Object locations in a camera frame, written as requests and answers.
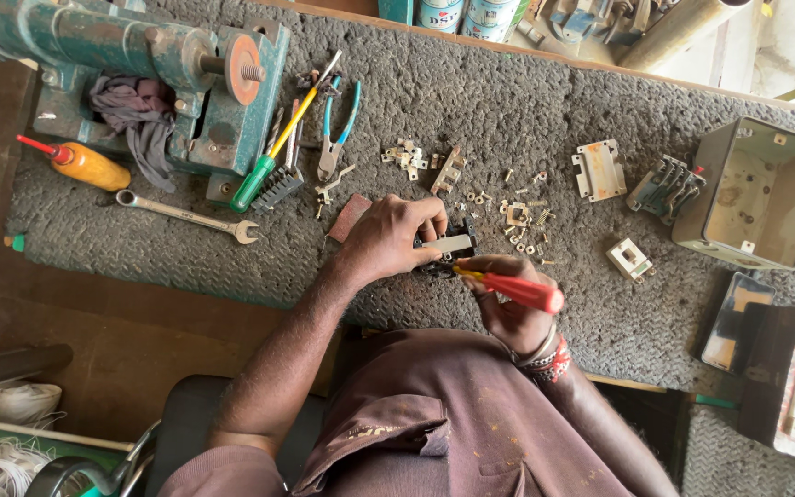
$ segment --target black chair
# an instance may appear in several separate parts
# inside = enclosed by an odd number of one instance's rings
[[[149,474],[145,497],[156,497],[164,482],[180,466],[204,451],[207,429],[219,409],[230,378],[193,375],[181,379],[168,394],[161,421],[151,426],[128,454],[125,461],[107,474],[100,464],[84,457],[59,457],[39,471],[29,485],[26,497],[56,497],[60,486],[73,473],[87,475],[103,494],[113,493],[122,481],[119,497],[127,497],[144,473]],[[296,421],[287,434],[275,460],[284,482],[293,486],[300,479],[305,459],[315,446],[323,421],[326,400],[308,395]],[[140,465],[138,457],[151,439],[155,452]]]

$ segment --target pliers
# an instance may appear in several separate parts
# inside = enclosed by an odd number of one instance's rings
[[[341,77],[335,76],[333,78],[333,89],[337,89]],[[333,96],[327,97],[327,103],[324,106],[324,139],[321,147],[321,161],[318,163],[318,179],[326,181],[330,179],[333,172],[337,168],[337,158],[339,152],[342,151],[342,146],[346,143],[348,133],[354,125],[354,118],[358,115],[358,103],[360,102],[360,81],[354,83],[354,102],[351,104],[351,114],[348,117],[346,128],[342,134],[339,135],[339,140],[336,143],[330,142],[330,107],[333,105]]]

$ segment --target brown shirt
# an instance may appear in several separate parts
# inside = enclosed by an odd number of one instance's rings
[[[292,494],[630,495],[498,340],[434,329],[364,342]],[[159,497],[285,494],[265,452],[224,446]]]

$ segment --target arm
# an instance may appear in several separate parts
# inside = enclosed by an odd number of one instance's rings
[[[557,286],[525,259],[482,255],[457,262],[471,271],[495,272]],[[521,357],[538,350],[553,321],[551,315],[514,301],[500,303],[495,292],[488,291],[473,277],[463,277],[463,281],[477,299],[483,325],[493,336]],[[558,344],[559,337],[542,356],[556,350]],[[570,364],[566,375],[556,383],[541,382],[539,387],[629,491],[639,497],[678,495],[646,445],[575,364]]]
[[[232,381],[207,445],[256,446],[274,459],[348,303],[372,281],[438,259],[439,250],[414,249],[413,239],[419,231],[423,240],[433,241],[446,225],[444,203],[434,197],[405,202],[389,195],[374,202]]]

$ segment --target rag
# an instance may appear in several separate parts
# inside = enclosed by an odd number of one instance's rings
[[[101,76],[89,92],[91,109],[100,112],[114,131],[125,132],[139,171],[168,193],[173,166],[164,158],[164,145],[174,126],[173,107],[168,104],[170,87],[157,80],[137,76]]]

